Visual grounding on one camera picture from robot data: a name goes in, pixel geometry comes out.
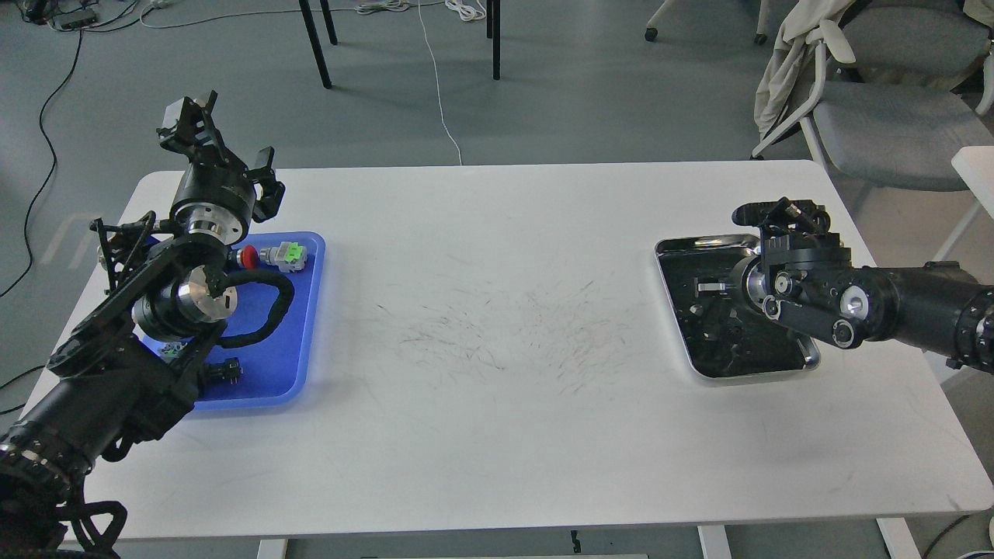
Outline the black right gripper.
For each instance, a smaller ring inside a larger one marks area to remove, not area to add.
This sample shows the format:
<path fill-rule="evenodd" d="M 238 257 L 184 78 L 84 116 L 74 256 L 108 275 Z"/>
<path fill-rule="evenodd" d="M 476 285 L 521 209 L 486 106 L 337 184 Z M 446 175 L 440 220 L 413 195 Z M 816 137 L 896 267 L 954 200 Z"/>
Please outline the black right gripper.
<path fill-rule="evenodd" d="M 815 282 L 814 276 L 851 266 L 851 248 L 829 233 L 827 209 L 813 200 L 743 204 L 732 212 L 732 223 L 759 230 L 759 252 L 732 268 L 730 283 L 697 283 L 697 293 L 730 293 L 738 307 L 752 314 L 763 314 L 768 296 L 796 300 L 807 283 Z"/>

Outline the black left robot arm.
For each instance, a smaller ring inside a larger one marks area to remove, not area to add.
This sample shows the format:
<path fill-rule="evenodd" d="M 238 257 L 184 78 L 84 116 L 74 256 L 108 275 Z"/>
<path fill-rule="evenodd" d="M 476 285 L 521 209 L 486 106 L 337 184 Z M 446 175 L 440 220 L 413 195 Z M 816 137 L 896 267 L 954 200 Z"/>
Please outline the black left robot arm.
<path fill-rule="evenodd" d="M 216 100 L 165 110 L 159 143 L 189 162 L 166 218 L 90 224 L 109 290 L 47 361 L 57 385 L 2 437 L 4 558 L 113 558 L 127 509 L 86 502 L 86 475 L 98 459 L 163 438 L 206 386 L 238 377 L 235 359 L 207 364 L 213 347 L 259 343 L 289 311 L 287 276 L 228 270 L 233 245 L 276 216 L 285 187 L 272 148 L 255 168 L 227 148 Z"/>

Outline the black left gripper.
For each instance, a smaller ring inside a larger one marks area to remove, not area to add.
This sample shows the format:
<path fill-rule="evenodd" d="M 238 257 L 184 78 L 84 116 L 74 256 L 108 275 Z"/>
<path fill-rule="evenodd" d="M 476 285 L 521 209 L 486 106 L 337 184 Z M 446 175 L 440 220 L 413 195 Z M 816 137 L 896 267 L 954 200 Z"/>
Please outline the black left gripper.
<path fill-rule="evenodd" d="M 217 92 L 205 98 L 184 98 L 167 106 L 157 128 L 160 148 L 183 155 L 191 163 L 180 179 L 169 218 L 184 232 L 212 234 L 221 243 L 241 243 L 249 222 L 273 219 L 285 195 L 285 185 L 273 169 L 276 149 L 266 146 L 246 179 L 233 167 L 234 155 L 214 125 Z M 255 187 L 260 194 L 255 198 Z"/>

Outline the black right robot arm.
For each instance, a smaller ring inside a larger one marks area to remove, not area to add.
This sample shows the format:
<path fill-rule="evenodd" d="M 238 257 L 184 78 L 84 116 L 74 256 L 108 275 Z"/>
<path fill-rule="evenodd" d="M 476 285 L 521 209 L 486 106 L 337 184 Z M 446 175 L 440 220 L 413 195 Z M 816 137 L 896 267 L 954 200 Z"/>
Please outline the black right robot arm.
<path fill-rule="evenodd" d="M 761 321 L 841 349 L 895 340 L 954 370 L 992 372 L 992 287 L 957 262 L 857 268 L 812 200 L 743 204 L 732 223 L 759 230 L 759 252 L 735 266 L 728 287 Z"/>

